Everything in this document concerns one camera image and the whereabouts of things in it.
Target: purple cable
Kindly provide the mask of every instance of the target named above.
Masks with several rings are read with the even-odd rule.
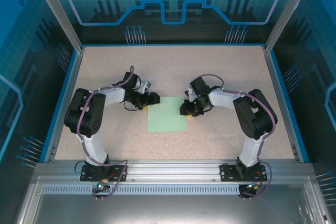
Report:
[[[117,186],[118,186],[118,184],[119,184],[119,182],[120,182],[120,180],[121,180],[121,177],[122,177],[122,175],[123,175],[123,172],[125,171],[125,169],[126,169],[126,167],[127,167],[128,160],[122,160],[122,161],[119,161],[119,162],[115,162],[115,163],[113,163],[113,164],[103,164],[103,163],[100,163],[100,162],[94,160],[94,159],[91,157],[91,155],[89,154],[89,152],[88,152],[88,150],[87,150],[87,148],[86,148],[86,146],[85,146],[84,137],[80,134],[80,125],[81,125],[81,123],[82,123],[82,121],[83,121],[84,114],[85,114],[86,109],[87,109],[87,107],[89,106],[89,103],[90,103],[91,99],[93,98],[93,96],[94,96],[95,94],[97,94],[99,91],[107,91],[107,90],[110,90],[110,89],[112,89],[112,88],[117,88],[117,87],[120,87],[120,86],[125,85],[126,83],[128,83],[128,82],[130,81],[130,79],[131,79],[132,76],[133,76],[133,73],[134,73],[134,66],[131,66],[131,67],[130,67],[130,72],[131,72],[131,74],[130,74],[130,76],[126,79],[126,81],[124,81],[124,82],[122,82],[122,83],[120,83],[120,84],[118,84],[118,85],[115,85],[115,86],[113,86],[113,85],[109,85],[109,86],[106,86],[106,87],[102,87],[102,88],[100,88],[100,89],[96,89],[96,90],[94,90],[94,91],[89,95],[89,97],[87,98],[86,103],[85,103],[85,105],[84,105],[84,107],[83,107],[82,113],[81,113],[81,115],[80,115],[80,117],[79,117],[78,124],[77,124],[77,128],[76,128],[77,135],[79,136],[79,138],[81,139],[81,142],[82,142],[83,150],[84,150],[85,154],[89,157],[89,159],[90,159],[92,162],[94,162],[95,164],[97,164],[97,165],[99,165],[99,166],[115,166],[115,165],[119,165],[119,164],[125,162],[124,168],[123,168],[123,170],[122,170],[122,172],[121,172],[121,174],[120,174],[120,176],[119,176],[119,178],[118,178],[118,181],[117,181],[117,183],[116,183],[114,189],[110,192],[110,194],[108,194],[108,195],[105,196],[104,198],[106,198],[106,197],[110,197],[110,196],[115,192],[115,190],[117,189]]]
[[[223,92],[225,92],[225,93],[228,93],[228,94],[234,94],[234,95],[237,95],[237,94],[239,94],[239,95],[245,95],[245,96],[247,96],[247,97],[250,97],[251,99],[253,99],[254,101],[256,101],[257,103],[259,103],[259,105],[267,112],[267,114],[269,115],[269,117],[271,118],[271,121],[272,121],[272,130],[268,133],[268,134],[266,134],[266,135],[264,135],[263,137],[262,137],[262,139],[261,139],[261,144],[260,144],[260,146],[259,146],[259,149],[258,149],[258,152],[257,152],[257,161],[258,162],[260,162],[261,164],[265,164],[265,165],[267,165],[268,166],[268,168],[269,168],[269,181],[268,181],[268,184],[267,184],[267,186],[266,186],[266,188],[260,193],[260,194],[258,194],[257,196],[254,196],[253,194],[249,194],[249,193],[244,193],[244,194],[246,194],[246,195],[248,195],[248,196],[251,196],[251,197],[253,197],[253,198],[259,198],[261,195],[263,195],[266,191],[267,191],[267,189],[269,188],[269,186],[271,185],[271,181],[272,181],[272,168],[271,168],[271,166],[267,163],[267,162],[264,162],[264,161],[261,161],[260,160],[260,153],[261,153],[261,149],[262,149],[262,147],[263,147],[263,145],[264,145],[264,142],[265,142],[265,139],[266,138],[268,138],[269,136],[271,136],[272,134],[273,134],[273,132],[275,131],[275,126],[276,126],[276,124],[275,124],[275,118],[274,118],[274,116],[272,115],[272,113],[271,113],[271,111],[259,100],[259,99],[257,99],[256,97],[254,97],[253,95],[250,95],[249,93],[246,93],[246,92],[237,92],[237,91],[231,91],[231,90],[225,90],[225,89],[223,89],[223,86],[224,86],[224,80],[221,78],[221,77],[219,77],[219,76],[217,76],[217,75],[215,75],[215,74],[212,74],[212,73],[206,73],[206,74],[202,74],[202,75],[200,75],[199,77],[203,77],[203,76],[213,76],[213,77],[216,77],[216,78],[218,78],[219,80],[221,80],[222,81],[222,85],[221,85],[221,90],[223,91]]]

